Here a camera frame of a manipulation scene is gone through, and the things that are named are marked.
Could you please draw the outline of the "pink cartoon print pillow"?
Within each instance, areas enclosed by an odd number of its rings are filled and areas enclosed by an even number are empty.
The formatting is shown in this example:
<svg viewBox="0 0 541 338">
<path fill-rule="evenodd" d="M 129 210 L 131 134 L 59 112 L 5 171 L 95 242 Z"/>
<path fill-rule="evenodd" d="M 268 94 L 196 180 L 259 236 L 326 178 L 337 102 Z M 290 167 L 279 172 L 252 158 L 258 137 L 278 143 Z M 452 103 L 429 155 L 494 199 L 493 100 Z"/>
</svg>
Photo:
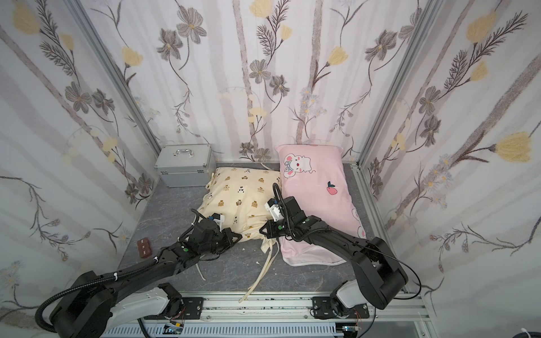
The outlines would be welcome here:
<svg viewBox="0 0 541 338">
<path fill-rule="evenodd" d="M 341 148 L 286 144 L 276 151 L 284 197 L 294 197 L 305 214 L 315 215 L 337 230 L 367 238 L 349 193 Z"/>
</svg>

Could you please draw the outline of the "cream bear print pillow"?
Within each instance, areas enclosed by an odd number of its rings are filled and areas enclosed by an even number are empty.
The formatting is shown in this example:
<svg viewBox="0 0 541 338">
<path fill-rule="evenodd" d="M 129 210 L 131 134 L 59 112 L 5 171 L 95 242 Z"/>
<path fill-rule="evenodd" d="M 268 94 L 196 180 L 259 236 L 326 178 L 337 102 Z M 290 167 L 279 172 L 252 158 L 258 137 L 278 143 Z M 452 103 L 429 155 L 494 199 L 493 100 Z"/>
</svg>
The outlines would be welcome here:
<svg viewBox="0 0 541 338">
<path fill-rule="evenodd" d="M 274 170 L 221 167 L 206 185 L 209 191 L 198 208 L 200 214 L 225 217 L 224 228 L 242 235 L 242 241 L 260 240 L 266 252 L 273 241 L 259 233 L 272 219 L 265 205 L 274 197 L 273 185 L 280 184 L 280 173 Z"/>
</svg>

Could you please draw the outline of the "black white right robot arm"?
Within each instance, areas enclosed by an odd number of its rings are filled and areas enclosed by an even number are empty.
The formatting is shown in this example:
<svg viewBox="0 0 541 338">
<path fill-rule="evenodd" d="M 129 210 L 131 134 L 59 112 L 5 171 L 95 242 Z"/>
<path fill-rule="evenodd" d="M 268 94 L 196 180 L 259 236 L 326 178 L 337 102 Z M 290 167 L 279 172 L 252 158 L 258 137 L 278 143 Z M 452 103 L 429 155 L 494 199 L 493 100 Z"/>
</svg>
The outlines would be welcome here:
<svg viewBox="0 0 541 338">
<path fill-rule="evenodd" d="M 266 210 L 272 219 L 259 232 L 269 238 L 320 246 L 351 264 L 355 279 L 342 283 L 328 297 L 313 298 L 317 319 L 347 318 L 356 307 L 385 309 L 409 282 L 407 264 L 397 259 L 387 243 L 375 237 L 362 239 L 339 231 L 315 215 L 306 215 L 294 197 L 270 199 Z"/>
</svg>

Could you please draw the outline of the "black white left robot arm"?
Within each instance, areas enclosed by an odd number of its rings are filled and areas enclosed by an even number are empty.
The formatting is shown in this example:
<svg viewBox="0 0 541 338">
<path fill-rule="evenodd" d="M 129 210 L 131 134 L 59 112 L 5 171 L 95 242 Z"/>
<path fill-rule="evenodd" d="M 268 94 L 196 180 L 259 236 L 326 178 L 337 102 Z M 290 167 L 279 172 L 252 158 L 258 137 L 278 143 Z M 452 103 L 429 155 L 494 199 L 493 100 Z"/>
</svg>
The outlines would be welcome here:
<svg viewBox="0 0 541 338">
<path fill-rule="evenodd" d="M 242 239 L 230 228 L 221 229 L 212 218 L 197 215 L 195 220 L 175 243 L 142 263 L 103 275 L 93 271 L 80 275 L 71 287 L 37 307 L 37 326 L 60 337 L 100 337 L 121 301 L 195 266 L 207 254 L 220 256 Z"/>
</svg>

